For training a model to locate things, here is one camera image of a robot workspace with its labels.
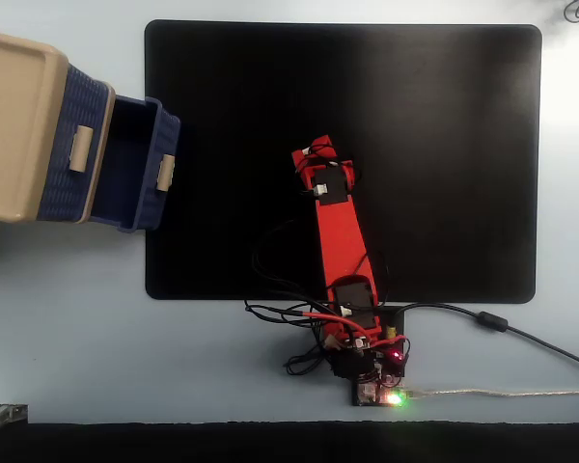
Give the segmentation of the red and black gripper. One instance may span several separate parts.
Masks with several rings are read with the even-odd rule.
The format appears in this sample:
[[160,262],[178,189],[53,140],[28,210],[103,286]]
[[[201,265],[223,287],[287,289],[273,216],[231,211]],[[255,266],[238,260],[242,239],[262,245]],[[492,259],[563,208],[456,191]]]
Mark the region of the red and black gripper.
[[324,135],[316,138],[307,148],[295,150],[291,158],[298,174],[302,174],[307,168],[322,165],[324,167],[342,167],[347,172],[354,173],[353,163],[350,160],[343,161],[337,154],[331,138]]

